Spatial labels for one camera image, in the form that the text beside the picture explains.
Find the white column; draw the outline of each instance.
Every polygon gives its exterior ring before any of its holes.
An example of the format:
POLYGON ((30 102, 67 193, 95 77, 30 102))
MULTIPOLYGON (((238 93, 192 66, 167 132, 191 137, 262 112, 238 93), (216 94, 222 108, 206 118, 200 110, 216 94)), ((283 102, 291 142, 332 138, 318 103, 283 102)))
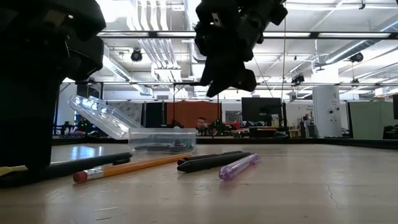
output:
MULTIPOLYGON (((60 90, 64 89, 67 84, 61 84, 60 90)), ((58 104, 58 119, 57 125, 63 125, 64 122, 69 121, 73 125, 75 120, 75 110, 70 108, 68 100, 70 96, 76 95, 77 85, 68 85, 61 93, 58 104)))
MULTIPOLYGON (((338 83, 338 68, 328 67, 313 73, 315 83, 338 83)), ((340 93, 338 86, 316 86, 313 110, 319 137, 341 137, 340 93)))

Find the cable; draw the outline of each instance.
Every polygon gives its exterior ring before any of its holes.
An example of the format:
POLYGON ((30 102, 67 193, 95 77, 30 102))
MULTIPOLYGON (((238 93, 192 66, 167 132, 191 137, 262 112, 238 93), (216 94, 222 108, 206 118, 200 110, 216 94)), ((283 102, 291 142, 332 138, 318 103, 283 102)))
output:
POLYGON ((285 18, 285 33, 284 33, 284 67, 282 69, 282 91, 280 94, 280 99, 284 98, 284 83, 285 83, 285 63, 286 63, 286 20, 287 17, 285 18))
POLYGON ((271 94, 271 97, 273 98, 274 96, 272 95, 271 89, 268 87, 268 84, 267 84, 266 79, 265 79, 264 76, 262 75, 260 66, 259 66, 259 64, 257 63, 257 59, 256 59, 256 57, 253 57, 253 58, 254 58, 254 61, 256 62, 257 68, 259 69, 260 75, 261 75, 262 79, 264 80, 264 83, 266 84, 267 89, 268 89, 269 93, 271 94))

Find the clear plastic box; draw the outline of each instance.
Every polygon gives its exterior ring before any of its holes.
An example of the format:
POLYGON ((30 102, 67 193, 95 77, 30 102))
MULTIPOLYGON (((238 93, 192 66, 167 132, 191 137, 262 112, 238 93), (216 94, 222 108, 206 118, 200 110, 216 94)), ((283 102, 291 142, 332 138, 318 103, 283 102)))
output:
POLYGON ((142 128, 141 124, 132 121, 117 108, 95 97, 84 98, 72 95, 69 105, 84 118, 108 134, 111 138, 129 139, 129 128, 142 128))
POLYGON ((129 148, 135 155, 181 154, 194 152, 196 130, 193 128, 130 128, 129 148))

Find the purple pen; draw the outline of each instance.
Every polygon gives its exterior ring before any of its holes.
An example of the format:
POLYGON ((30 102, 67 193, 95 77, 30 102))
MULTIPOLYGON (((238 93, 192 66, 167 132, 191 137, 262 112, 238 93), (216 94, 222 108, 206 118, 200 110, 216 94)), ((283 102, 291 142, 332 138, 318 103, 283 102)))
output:
POLYGON ((227 166, 223 166, 220 169, 220 174, 218 176, 223 180, 231 180, 248 166, 256 165, 259 162, 259 159, 260 157, 256 153, 246 156, 245 158, 237 160, 227 166))

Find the clear plastic lid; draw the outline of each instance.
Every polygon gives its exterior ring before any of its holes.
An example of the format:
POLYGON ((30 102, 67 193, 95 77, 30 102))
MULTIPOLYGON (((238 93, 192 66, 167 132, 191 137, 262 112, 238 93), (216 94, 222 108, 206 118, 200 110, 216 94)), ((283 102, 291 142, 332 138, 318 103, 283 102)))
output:
POLYGON ((87 99, 72 95, 69 105, 107 135, 117 140, 129 139, 129 128, 144 128, 117 108, 92 96, 87 99))

